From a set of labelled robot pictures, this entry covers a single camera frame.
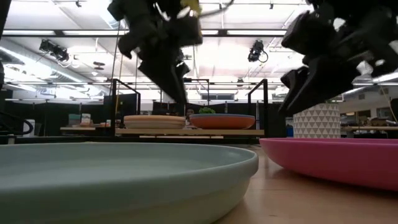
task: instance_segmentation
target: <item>white patterned box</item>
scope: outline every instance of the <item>white patterned box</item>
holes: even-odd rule
[[[295,138],[340,138],[336,103],[321,103],[293,116]]]

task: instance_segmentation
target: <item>green object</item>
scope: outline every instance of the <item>green object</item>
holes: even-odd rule
[[[199,113],[200,113],[200,114],[204,114],[204,113],[216,113],[216,111],[213,110],[213,109],[211,109],[211,108],[204,107],[204,108],[200,108]]]

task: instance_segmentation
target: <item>orange bowl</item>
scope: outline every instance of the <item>orange bowl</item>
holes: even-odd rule
[[[202,129],[247,129],[254,125],[254,116],[241,114],[193,114],[191,123]]]

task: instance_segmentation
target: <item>pink plate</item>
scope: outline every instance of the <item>pink plate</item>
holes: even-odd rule
[[[322,179],[398,190],[398,139],[260,139],[278,165]]]

